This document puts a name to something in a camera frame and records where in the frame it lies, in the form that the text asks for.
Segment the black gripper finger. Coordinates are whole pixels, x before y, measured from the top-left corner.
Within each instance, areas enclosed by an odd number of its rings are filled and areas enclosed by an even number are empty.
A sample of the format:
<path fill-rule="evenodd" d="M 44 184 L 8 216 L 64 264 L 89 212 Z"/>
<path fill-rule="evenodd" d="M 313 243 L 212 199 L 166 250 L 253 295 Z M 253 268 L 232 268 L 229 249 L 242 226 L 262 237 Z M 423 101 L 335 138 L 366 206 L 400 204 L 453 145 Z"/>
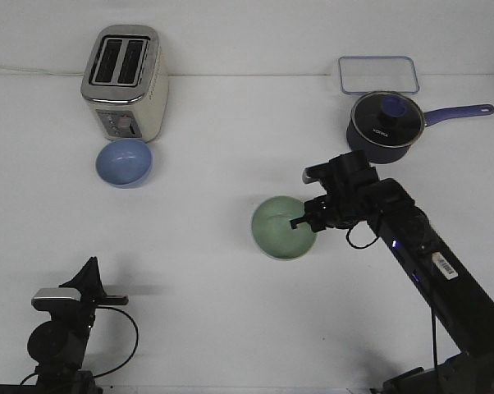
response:
<path fill-rule="evenodd" d="M 90 257 L 70 281 L 62 283 L 59 287 L 76 289 L 82 296 L 105 296 L 98 268 L 98 258 Z"/>
<path fill-rule="evenodd" d="M 304 213 L 301 217 L 290 220 L 290 226 L 293 230 L 303 223 L 307 224 L 313 233 L 326 229 L 326 223 L 319 213 Z"/>

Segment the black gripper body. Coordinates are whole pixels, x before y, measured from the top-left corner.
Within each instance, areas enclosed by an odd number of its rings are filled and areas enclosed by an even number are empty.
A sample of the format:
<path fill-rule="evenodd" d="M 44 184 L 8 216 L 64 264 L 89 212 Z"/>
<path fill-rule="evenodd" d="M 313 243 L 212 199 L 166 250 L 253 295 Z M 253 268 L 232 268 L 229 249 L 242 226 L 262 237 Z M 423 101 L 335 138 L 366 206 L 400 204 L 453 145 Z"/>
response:
<path fill-rule="evenodd" d="M 327 228 L 348 229 L 366 218 L 359 192 L 379 181 L 377 171 L 362 150 L 339 155 L 332 166 L 332 183 L 325 194 L 304 203 L 304 213 L 319 213 Z"/>
<path fill-rule="evenodd" d="M 49 312 L 52 318 L 66 324 L 91 324 L 95 310 L 102 306 L 123 306 L 129 303 L 128 295 L 107 295 L 97 299 L 81 299 L 77 307 L 65 308 L 61 311 Z"/>

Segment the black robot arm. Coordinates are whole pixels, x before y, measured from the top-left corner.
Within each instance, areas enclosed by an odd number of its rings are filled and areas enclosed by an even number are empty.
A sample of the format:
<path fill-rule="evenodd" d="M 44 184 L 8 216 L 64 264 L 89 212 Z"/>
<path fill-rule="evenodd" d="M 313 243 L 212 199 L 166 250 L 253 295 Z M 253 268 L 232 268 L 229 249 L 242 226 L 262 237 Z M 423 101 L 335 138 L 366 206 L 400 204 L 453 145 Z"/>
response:
<path fill-rule="evenodd" d="M 126 295 L 108 295 L 101 281 L 98 259 L 91 257 L 68 282 L 57 287 L 39 289 L 31 299 L 38 311 L 47 312 L 50 319 L 41 323 L 27 342 L 29 356 L 37 362 L 34 374 L 36 393 L 102 393 L 95 382 L 113 373 L 113 368 L 94 374 L 82 365 L 94 326 L 96 311 L 120 313 L 127 305 Z"/>
<path fill-rule="evenodd" d="M 314 232 L 350 231 L 366 222 L 384 241 L 460 352 L 431 369 L 418 367 L 382 384 L 383 393 L 494 393 L 494 301 L 392 178 L 380 179 L 361 150 L 307 167 L 305 183 L 325 195 L 304 204 Z"/>

